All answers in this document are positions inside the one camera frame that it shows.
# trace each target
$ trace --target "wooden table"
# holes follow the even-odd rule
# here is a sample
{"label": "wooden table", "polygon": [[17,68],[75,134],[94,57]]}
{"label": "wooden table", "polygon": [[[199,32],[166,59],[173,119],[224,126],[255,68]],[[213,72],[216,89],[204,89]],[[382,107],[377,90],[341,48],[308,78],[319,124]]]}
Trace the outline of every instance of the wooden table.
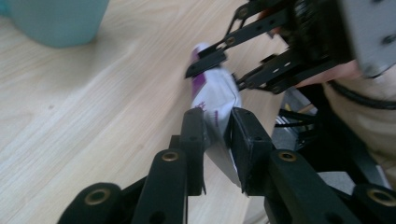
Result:
{"label": "wooden table", "polygon": [[[242,0],[112,0],[91,44],[51,49],[0,18],[0,223],[55,223],[97,182],[125,188],[179,134],[190,108],[183,78],[193,46],[220,40]],[[228,50],[243,75],[281,52],[263,36]],[[244,108],[272,131],[281,96],[245,91]],[[205,159],[207,195],[189,223],[242,223],[248,198]]]}

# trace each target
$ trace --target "crumpled plastic bag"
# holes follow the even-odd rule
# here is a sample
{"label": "crumpled plastic bag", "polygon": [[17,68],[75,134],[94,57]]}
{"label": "crumpled plastic bag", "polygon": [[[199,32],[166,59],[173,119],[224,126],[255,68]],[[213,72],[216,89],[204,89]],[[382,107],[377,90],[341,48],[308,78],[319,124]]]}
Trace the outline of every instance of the crumpled plastic bag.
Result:
{"label": "crumpled plastic bag", "polygon": [[[192,60],[206,49],[206,43],[198,44],[192,52]],[[191,108],[201,107],[210,138],[206,155],[237,186],[240,181],[234,166],[231,150],[224,140],[233,107],[241,107],[241,96],[232,74],[222,66],[209,69],[192,78]]]}

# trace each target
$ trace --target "screw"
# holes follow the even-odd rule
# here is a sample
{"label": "screw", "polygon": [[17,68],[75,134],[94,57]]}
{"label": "screw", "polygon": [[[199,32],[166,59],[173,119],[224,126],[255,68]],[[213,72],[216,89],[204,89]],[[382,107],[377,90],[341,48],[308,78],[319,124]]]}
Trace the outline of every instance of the screw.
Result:
{"label": "screw", "polygon": [[241,10],[239,10],[238,12],[238,17],[240,20],[244,19],[244,17],[246,17],[246,15],[248,14],[248,9],[246,7],[241,8]]}
{"label": "screw", "polygon": [[226,44],[227,46],[231,46],[231,45],[233,45],[233,43],[235,43],[235,37],[233,37],[233,36],[231,36],[230,38],[228,38],[228,39],[225,41],[225,44]]}
{"label": "screw", "polygon": [[394,42],[395,40],[396,40],[396,35],[387,35],[382,39],[382,44],[388,45]]}

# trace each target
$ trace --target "robotic hand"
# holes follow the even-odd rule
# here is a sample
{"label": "robotic hand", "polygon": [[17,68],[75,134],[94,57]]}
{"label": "robotic hand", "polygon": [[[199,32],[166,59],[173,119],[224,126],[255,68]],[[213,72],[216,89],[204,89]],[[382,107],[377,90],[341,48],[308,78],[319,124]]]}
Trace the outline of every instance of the robotic hand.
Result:
{"label": "robotic hand", "polygon": [[[226,60],[225,50],[276,27],[289,44],[278,56],[237,80],[245,88],[278,94],[320,72],[354,59],[365,77],[377,77],[396,63],[394,1],[356,0],[250,0],[238,8],[226,35],[199,54],[187,70],[194,77]],[[265,11],[248,25],[245,21]]]}
{"label": "robotic hand", "polygon": [[[351,163],[355,170],[351,177],[357,182],[348,195],[327,186],[302,154],[276,150],[250,111],[234,108],[230,125],[230,145],[242,191],[265,196],[264,208],[272,224],[396,223],[396,192],[380,183],[367,183],[373,180],[373,172],[366,173],[366,178],[354,162],[344,160]],[[85,188],[58,223],[187,223],[188,198],[205,191],[205,132],[204,111],[199,107],[187,111],[180,135],[173,135],[169,148],[155,156],[147,177],[125,189],[111,183]],[[362,154],[356,159],[367,161]]]}

